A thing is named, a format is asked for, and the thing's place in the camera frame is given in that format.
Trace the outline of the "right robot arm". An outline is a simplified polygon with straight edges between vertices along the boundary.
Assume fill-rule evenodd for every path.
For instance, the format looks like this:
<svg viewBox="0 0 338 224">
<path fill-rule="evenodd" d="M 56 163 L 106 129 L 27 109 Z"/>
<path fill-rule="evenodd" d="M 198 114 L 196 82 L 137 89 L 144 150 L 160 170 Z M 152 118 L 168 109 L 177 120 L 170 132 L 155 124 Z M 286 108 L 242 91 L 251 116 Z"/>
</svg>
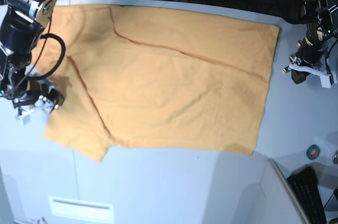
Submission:
<svg viewBox="0 0 338 224">
<path fill-rule="evenodd" d="M 43 81 L 51 76 L 65 57 L 65 43 L 50 33 L 52 13 L 57 0 L 1 0 L 7 11 L 1 21 L 1 97 L 12 102 L 18 115 L 42 109 L 53 111 L 64 102 L 64 96 Z M 32 50 L 39 40 L 56 40 L 61 54 L 50 71 L 33 76 Z"/>
</svg>

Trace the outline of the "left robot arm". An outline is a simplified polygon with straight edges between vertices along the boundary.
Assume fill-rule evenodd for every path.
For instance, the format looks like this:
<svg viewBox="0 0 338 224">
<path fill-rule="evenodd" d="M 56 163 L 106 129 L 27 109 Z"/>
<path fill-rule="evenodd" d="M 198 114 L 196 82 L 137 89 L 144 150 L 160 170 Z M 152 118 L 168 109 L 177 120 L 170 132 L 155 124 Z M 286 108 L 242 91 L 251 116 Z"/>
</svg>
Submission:
<svg viewBox="0 0 338 224">
<path fill-rule="evenodd" d="M 327 46 L 331 38 L 337 37 L 337 0 L 297 0 L 304 8 L 304 14 L 290 18 L 280 0 L 275 0 L 282 19 L 290 24 L 307 26 L 304 38 L 297 44 L 297 52 L 289 57 L 289 65 L 283 74 L 290 73 L 292 81 L 300 84 L 309 75 L 319 77 L 323 88 L 337 83 L 335 71 L 329 66 L 332 48 Z"/>
</svg>

